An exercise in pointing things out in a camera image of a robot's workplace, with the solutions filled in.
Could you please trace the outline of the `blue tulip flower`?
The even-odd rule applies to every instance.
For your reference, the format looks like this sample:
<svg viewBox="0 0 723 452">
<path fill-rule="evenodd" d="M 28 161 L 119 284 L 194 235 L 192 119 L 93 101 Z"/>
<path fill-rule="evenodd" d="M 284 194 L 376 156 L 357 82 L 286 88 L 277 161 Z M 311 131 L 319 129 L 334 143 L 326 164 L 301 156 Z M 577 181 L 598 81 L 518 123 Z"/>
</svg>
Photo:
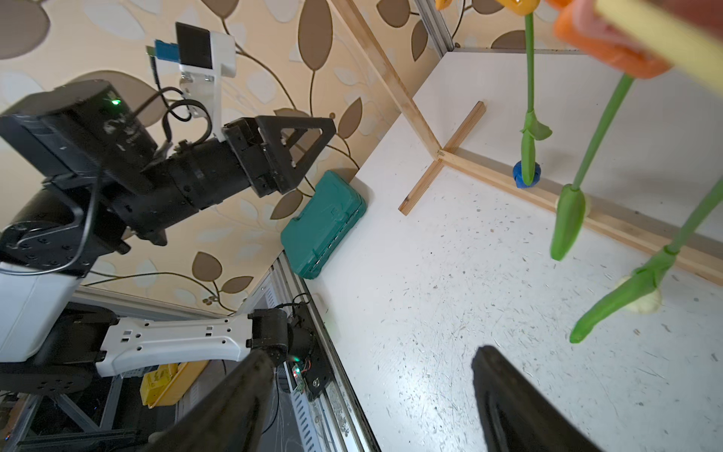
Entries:
<svg viewBox="0 0 723 452">
<path fill-rule="evenodd" d="M 543 124 L 535 110 L 535 27 L 534 14 L 525 15 L 525 62 L 526 62 L 526 111 L 521 133 L 521 160 L 513 168 L 517 188 L 532 188 L 538 184 L 541 169 L 536 160 L 536 143 L 546 140 L 553 134 L 552 129 Z"/>
</svg>

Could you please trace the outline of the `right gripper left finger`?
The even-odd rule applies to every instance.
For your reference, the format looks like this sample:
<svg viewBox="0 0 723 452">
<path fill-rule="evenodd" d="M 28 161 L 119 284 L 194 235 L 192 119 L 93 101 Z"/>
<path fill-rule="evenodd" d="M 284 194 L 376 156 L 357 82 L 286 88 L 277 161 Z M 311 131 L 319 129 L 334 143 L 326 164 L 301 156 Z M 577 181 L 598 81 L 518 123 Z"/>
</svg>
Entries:
<svg viewBox="0 0 723 452">
<path fill-rule="evenodd" d="M 274 382 L 267 354 L 254 350 L 150 451 L 255 451 Z"/>
</svg>

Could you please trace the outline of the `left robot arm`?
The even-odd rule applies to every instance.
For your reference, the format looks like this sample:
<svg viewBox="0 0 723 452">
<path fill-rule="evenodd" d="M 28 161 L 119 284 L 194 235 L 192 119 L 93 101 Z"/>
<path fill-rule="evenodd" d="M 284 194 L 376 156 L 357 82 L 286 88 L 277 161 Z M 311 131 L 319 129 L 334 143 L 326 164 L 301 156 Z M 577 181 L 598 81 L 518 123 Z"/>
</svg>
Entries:
<svg viewBox="0 0 723 452">
<path fill-rule="evenodd" d="M 127 232 L 164 246 L 169 227 L 246 189 L 296 189 L 335 136 L 332 119 L 257 116 L 193 142 L 157 144 L 109 82 L 26 96 L 1 136 L 43 174 L 41 190 L 1 234 L 1 387 L 59 396 L 97 375 L 116 316 L 72 295 Z"/>
</svg>

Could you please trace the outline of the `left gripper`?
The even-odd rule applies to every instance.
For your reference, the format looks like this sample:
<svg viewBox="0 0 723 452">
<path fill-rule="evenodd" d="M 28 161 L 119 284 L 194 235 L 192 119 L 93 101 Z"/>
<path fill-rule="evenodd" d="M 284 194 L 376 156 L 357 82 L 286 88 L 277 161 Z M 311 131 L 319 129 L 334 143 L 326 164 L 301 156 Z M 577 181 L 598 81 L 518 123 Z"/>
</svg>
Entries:
<svg viewBox="0 0 723 452">
<path fill-rule="evenodd" d="M 336 135 L 332 119 L 295 116 L 241 118 L 222 127 L 233 153 L 263 198 L 293 191 Z"/>
</svg>

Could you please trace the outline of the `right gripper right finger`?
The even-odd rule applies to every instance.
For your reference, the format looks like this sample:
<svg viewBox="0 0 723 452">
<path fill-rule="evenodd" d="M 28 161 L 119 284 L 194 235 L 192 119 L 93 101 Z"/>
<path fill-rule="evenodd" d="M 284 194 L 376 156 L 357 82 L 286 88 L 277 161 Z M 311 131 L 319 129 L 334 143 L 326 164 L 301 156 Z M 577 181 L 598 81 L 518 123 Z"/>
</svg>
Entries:
<svg viewBox="0 0 723 452">
<path fill-rule="evenodd" d="M 474 395 L 489 451 L 597 451 L 497 348 L 472 361 Z"/>
</svg>

